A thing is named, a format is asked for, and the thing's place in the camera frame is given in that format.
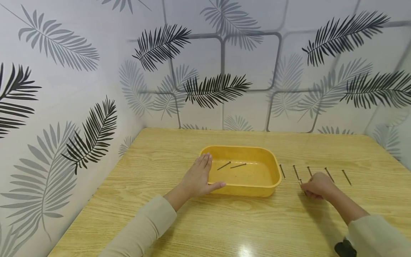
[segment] yellow plastic tray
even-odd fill
[[[281,183],[282,177],[277,159],[266,149],[208,146],[200,152],[200,155],[203,153],[210,153],[213,159],[208,184],[218,181],[226,183],[225,187],[213,193],[268,197]],[[246,165],[231,168],[243,163]]]

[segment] wall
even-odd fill
[[[0,0],[0,255],[46,256],[144,126],[366,133],[410,168],[410,7]]]
[[[143,127],[119,69],[146,14],[101,1],[0,4],[0,256],[46,256]],[[88,162],[75,175],[62,154]]]

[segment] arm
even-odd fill
[[[217,182],[208,185],[211,155],[196,159],[181,182],[163,197],[144,205],[136,216],[106,246],[99,257],[140,257],[161,237],[177,217],[176,212],[192,197],[208,194],[225,186]]]
[[[324,173],[316,173],[301,185],[307,196],[325,199],[348,225],[347,239],[358,256],[409,257],[411,244],[381,216],[370,215],[345,195]]]

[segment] wooden table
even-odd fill
[[[364,135],[146,128],[76,218],[50,257],[97,256],[136,211],[176,185],[209,145],[272,151],[285,180],[269,198],[208,195],[192,199],[148,256],[337,256],[347,229],[338,213],[301,192],[327,167],[335,183],[411,239],[411,174]],[[348,183],[345,170],[352,186]]]

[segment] metal nail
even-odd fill
[[[286,179],[286,178],[285,178],[285,175],[284,175],[284,171],[282,170],[282,166],[281,166],[281,164],[280,164],[280,169],[281,169],[281,172],[283,173],[283,177],[284,177],[284,179]]]
[[[350,183],[350,186],[352,186],[351,181],[348,179],[347,174],[345,174],[345,171],[342,169],[342,173],[344,173],[345,178],[347,179],[348,183]]]
[[[302,184],[302,180],[300,179],[300,183]],[[302,189],[301,189],[302,190]],[[305,196],[307,196],[307,193],[304,191],[304,190],[302,190],[303,192],[304,192],[304,194],[305,194]]]
[[[243,163],[243,164],[240,164],[240,165],[237,165],[237,166],[231,167],[230,169],[237,168],[237,167],[244,166],[244,165],[246,165],[246,163]]]
[[[294,168],[294,171],[296,172],[297,179],[298,179],[298,180],[300,180],[300,177],[298,176],[298,173],[297,173],[297,170],[296,170],[296,166],[295,166],[295,165],[293,165],[293,168]]]
[[[225,166],[227,166],[227,165],[230,164],[230,163],[231,163],[231,161],[229,161],[228,163],[224,164],[223,166],[221,166],[221,167],[218,168],[217,170],[224,168]]]
[[[312,173],[311,173],[311,170],[309,169],[309,166],[307,166],[307,169],[308,169],[309,175],[312,177]]]
[[[335,184],[335,181],[334,181],[334,179],[332,178],[331,174],[328,172],[327,167],[325,167],[325,169],[326,169],[327,174],[330,176],[332,182]]]

